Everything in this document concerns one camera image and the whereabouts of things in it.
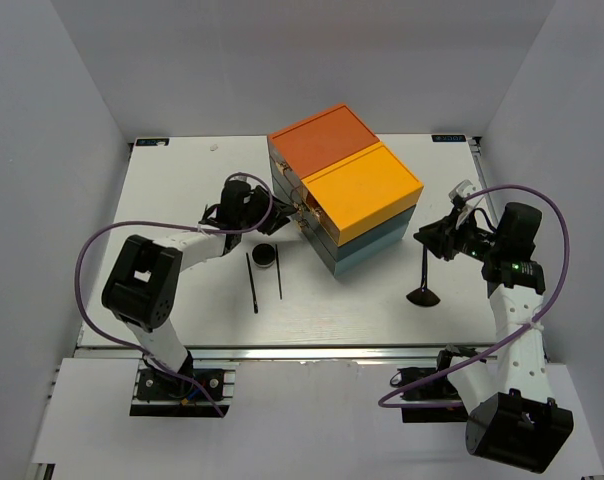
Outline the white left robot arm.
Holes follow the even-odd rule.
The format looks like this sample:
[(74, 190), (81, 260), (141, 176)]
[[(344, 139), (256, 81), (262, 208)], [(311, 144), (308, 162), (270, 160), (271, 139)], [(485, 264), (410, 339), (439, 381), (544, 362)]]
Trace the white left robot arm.
[(289, 201), (265, 187), (233, 178), (225, 182), (219, 202), (204, 210), (196, 230), (156, 240), (140, 235), (126, 239), (101, 302), (134, 334), (170, 398), (184, 398), (196, 389), (192, 356), (170, 321), (180, 274), (229, 254), (245, 230), (275, 233), (295, 212)]

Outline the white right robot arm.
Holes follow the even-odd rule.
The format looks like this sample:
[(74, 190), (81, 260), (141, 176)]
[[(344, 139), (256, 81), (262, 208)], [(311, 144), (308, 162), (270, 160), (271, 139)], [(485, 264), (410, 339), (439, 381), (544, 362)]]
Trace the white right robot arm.
[(433, 374), (443, 397), (460, 397), (467, 412), (469, 454), (541, 474), (574, 428), (571, 411), (558, 406), (543, 349), (544, 271), (532, 254), (542, 214), (511, 202), (495, 230), (480, 228), (472, 208), (455, 198), (451, 212), (415, 235), (436, 258), (465, 254), (482, 264), (496, 327), (497, 372), (469, 351), (449, 347)]

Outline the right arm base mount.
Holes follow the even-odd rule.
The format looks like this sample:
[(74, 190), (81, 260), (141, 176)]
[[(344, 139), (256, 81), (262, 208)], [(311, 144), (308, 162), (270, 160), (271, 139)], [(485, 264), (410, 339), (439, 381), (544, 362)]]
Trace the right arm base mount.
[[(447, 345), (437, 357), (435, 368), (401, 368), (392, 379), (392, 387), (403, 387), (475, 357), (472, 348)], [(489, 405), (497, 407), (504, 397), (499, 392), (486, 360), (482, 359), (433, 382), (403, 392), (401, 400), (410, 408), (402, 409), (404, 423), (466, 423), (468, 414)]]

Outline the long black makeup pencil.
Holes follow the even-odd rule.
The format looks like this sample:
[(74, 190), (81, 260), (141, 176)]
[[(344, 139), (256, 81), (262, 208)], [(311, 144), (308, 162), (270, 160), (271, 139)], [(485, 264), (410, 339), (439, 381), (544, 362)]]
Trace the long black makeup pencil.
[(254, 314), (258, 314), (259, 305), (258, 305), (258, 300), (257, 300), (257, 292), (256, 292), (256, 287), (255, 287), (254, 275), (253, 275), (253, 271), (252, 271), (251, 259), (249, 257), (248, 252), (245, 252), (245, 259), (246, 259), (248, 276), (249, 276), (249, 284), (250, 284), (250, 289), (251, 289), (253, 312), (254, 312)]

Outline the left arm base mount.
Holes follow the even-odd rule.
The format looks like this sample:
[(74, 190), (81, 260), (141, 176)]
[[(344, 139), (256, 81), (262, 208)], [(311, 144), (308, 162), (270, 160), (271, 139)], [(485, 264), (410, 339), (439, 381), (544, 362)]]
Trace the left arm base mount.
[(197, 382), (176, 378), (142, 359), (138, 362), (129, 415), (154, 418), (223, 418), (234, 396), (236, 365), (194, 360), (190, 373)]

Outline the black fan powder brush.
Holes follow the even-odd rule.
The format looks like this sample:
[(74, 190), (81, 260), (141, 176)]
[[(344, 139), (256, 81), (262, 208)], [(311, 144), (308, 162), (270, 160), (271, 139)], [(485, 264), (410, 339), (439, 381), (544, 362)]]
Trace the black fan powder brush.
[(440, 298), (428, 288), (428, 249), (422, 248), (421, 281), (420, 286), (406, 295), (406, 299), (413, 305), (430, 308), (440, 303)]

